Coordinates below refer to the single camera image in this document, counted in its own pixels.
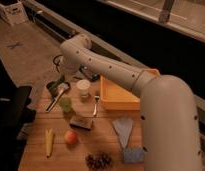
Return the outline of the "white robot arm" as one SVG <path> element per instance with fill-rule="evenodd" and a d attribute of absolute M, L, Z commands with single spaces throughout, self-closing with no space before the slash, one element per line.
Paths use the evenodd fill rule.
<path fill-rule="evenodd" d="M 91 40 L 78 34 L 60 45 L 73 72 L 81 65 L 140 98 L 145 171 L 203 171 L 195 97 L 172 75 L 156 76 L 144 69 L 91 51 Z"/>

